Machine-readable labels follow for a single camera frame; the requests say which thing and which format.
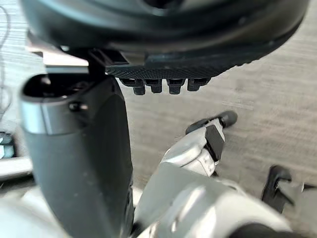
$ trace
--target black rubber tip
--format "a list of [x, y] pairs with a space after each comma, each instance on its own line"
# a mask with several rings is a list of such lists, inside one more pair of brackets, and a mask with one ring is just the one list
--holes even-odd
[[232, 125], [234, 125], [237, 120], [238, 120], [238, 114], [236, 114], [234, 111], [225, 111], [220, 113], [219, 115], [212, 117], [212, 118], [205, 118], [201, 119], [193, 124], [191, 124], [187, 129], [186, 129], [186, 135], [194, 130], [199, 129], [200, 127], [208, 124], [211, 120], [214, 120], [218, 118], [220, 120], [220, 123], [223, 128], [228, 128]]
[[220, 119], [223, 128], [234, 125], [238, 120], [238, 114], [234, 111], [225, 111], [216, 116]]

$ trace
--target screw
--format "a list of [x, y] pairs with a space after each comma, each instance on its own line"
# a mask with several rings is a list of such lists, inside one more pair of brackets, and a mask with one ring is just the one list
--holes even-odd
[[72, 112], [79, 112], [81, 110], [87, 110], [88, 106], [85, 104], [82, 104], [81, 102], [73, 102], [69, 104], [69, 109]]

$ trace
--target black cable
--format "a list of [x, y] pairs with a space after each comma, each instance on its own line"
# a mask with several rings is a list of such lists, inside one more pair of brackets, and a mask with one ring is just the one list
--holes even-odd
[[[5, 17], [6, 17], [6, 31], [4, 33], [3, 38], [0, 41], [0, 122], [2, 121], [2, 118], [4, 114], [8, 111], [12, 104], [12, 92], [11, 90], [5, 86], [5, 66], [4, 66], [4, 61], [2, 57], [2, 47], [5, 44], [6, 40], [8, 39], [10, 29], [11, 29], [11, 21], [10, 21], [10, 15], [8, 14], [7, 10], [0, 5], [0, 9], [4, 12]], [[3, 96], [4, 92], [6, 91], [7, 96], [8, 96], [8, 103], [4, 107], [3, 106]]]

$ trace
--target gray carpet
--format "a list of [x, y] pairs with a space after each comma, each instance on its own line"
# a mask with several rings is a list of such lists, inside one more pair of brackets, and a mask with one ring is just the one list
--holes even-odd
[[[16, 0], [0, 0], [12, 17], [3, 48], [6, 85], [17, 95], [31, 75], [44, 71], [41, 59], [24, 51], [26, 23]], [[190, 123], [231, 109], [238, 123], [226, 130], [226, 147], [218, 173], [259, 197], [272, 164], [291, 169], [297, 181], [317, 184], [317, 1], [299, 31], [269, 56], [216, 77], [197, 93], [135, 96], [122, 87], [127, 102], [134, 179], [143, 187], [165, 151]], [[0, 14], [0, 32], [4, 30]], [[14, 131], [19, 153], [26, 153], [18, 128], [17, 97], [2, 128]], [[307, 231], [291, 209], [296, 229]]]

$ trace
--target black plastic housing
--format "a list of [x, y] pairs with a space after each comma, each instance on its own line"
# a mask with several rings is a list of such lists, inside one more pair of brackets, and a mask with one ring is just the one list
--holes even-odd
[[128, 237], [132, 163], [124, 98], [112, 76], [49, 74], [21, 92], [36, 182], [76, 238]]

